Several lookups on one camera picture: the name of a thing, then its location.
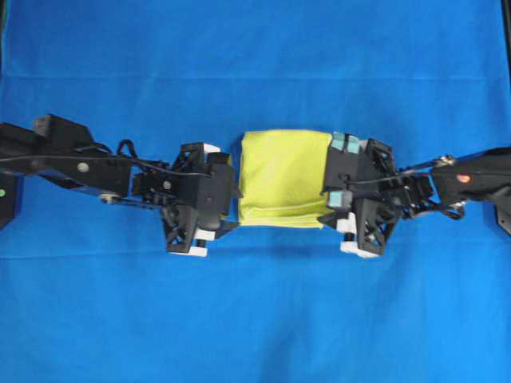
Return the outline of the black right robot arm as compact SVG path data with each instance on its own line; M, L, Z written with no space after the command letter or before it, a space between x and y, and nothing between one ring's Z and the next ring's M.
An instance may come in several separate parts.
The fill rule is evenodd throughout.
M328 213L318 221L343 234L340 249L361 258L383 254L400 220L430 213L459 220L469 201L490 202L510 230L510 149L444 155L398 168L392 147L335 134L327 149L322 193Z

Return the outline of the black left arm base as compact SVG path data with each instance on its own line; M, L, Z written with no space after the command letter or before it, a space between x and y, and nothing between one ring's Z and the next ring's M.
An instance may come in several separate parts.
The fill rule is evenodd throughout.
M1 174L0 228L3 230L19 214L22 206L24 178Z

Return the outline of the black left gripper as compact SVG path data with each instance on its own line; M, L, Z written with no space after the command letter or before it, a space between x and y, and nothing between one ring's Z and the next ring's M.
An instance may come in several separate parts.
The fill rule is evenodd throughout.
M204 154L222 152L215 145L204 142L183 144L180 147L180 152L183 150L201 150ZM177 173L170 168L169 178L163 181L164 202L160 210L160 216L164 227L166 251L176 255L204 257L208 254L208 242L219 239L230 231L234 231L240 224L238 222L223 221L216 231L200 229L197 226L199 212L178 200L172 190L172 178L176 175ZM238 186L237 190L239 195L233 196L232 199L240 197Z

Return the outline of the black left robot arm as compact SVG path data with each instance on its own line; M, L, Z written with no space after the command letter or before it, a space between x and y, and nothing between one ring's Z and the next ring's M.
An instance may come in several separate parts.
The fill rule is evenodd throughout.
M204 142L182 144L173 163L145 160L131 140L117 150L95 141L89 129L47 114L32 129L1 125L1 225L21 209L27 176L102 203L158 210L166 250L204 257L207 243L239 227L228 220L241 198L229 154Z

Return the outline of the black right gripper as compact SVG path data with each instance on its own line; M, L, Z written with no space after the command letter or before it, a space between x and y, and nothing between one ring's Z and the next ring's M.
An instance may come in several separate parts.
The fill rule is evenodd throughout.
M399 221L399 176L390 146L374 139L360 140L360 144L351 209L334 210L317 220L344 235L341 251L375 258L383 254Z

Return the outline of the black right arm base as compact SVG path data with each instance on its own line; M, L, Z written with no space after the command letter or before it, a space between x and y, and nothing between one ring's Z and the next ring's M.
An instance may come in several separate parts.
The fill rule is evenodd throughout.
M494 206L497 225L510 235L510 196L492 195L489 202Z

